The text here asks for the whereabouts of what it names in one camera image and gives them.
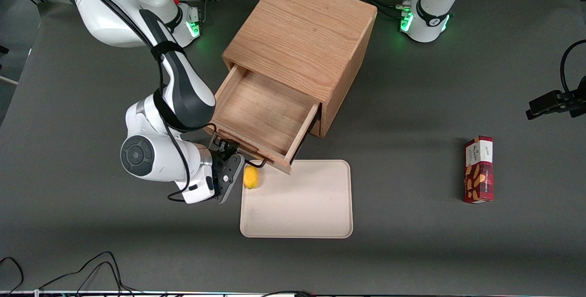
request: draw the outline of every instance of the cardboard box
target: cardboard box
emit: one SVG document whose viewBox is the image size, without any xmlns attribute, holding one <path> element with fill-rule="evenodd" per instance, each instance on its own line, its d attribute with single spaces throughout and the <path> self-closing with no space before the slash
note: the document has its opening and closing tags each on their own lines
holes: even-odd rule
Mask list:
<svg viewBox="0 0 586 297">
<path fill-rule="evenodd" d="M 478 136 L 466 144 L 465 172 L 464 202 L 492 201 L 492 137 Z"/>
</svg>

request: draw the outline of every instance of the open drawer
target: open drawer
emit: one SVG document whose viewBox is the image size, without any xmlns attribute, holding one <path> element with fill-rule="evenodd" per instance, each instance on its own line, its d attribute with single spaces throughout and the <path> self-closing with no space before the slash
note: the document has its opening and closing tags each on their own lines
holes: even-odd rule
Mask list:
<svg viewBox="0 0 586 297">
<path fill-rule="evenodd" d="M 234 65 L 216 92 L 212 122 L 220 138 L 290 174 L 291 161 L 320 103 L 258 72 Z"/>
</svg>

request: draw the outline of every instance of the plastic tray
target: plastic tray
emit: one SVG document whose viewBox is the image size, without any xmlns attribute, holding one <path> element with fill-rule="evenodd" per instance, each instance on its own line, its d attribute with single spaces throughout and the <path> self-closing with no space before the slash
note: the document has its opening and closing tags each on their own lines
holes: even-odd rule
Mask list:
<svg viewBox="0 0 586 297">
<path fill-rule="evenodd" d="M 243 186 L 240 232 L 249 238 L 347 238 L 352 234 L 350 166 L 344 160 L 295 160 L 291 176 L 259 169 Z"/>
</svg>

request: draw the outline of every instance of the wooden box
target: wooden box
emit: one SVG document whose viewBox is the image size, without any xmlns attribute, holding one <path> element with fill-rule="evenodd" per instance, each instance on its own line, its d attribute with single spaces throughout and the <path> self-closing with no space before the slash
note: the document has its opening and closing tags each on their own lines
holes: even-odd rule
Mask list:
<svg viewBox="0 0 586 297">
<path fill-rule="evenodd" d="M 291 172 L 308 130 L 324 137 L 362 61 L 377 9 L 358 0 L 260 0 L 222 58 L 218 136 Z"/>
</svg>

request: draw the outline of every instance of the yellow lemon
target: yellow lemon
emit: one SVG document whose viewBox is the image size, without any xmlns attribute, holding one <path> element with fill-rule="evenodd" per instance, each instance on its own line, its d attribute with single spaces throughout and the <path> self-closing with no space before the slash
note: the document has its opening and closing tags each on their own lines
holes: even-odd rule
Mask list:
<svg viewBox="0 0 586 297">
<path fill-rule="evenodd" d="M 258 169 L 253 166 L 246 166 L 244 168 L 244 176 L 242 179 L 244 186 L 248 189 L 253 189 L 258 185 Z"/>
</svg>

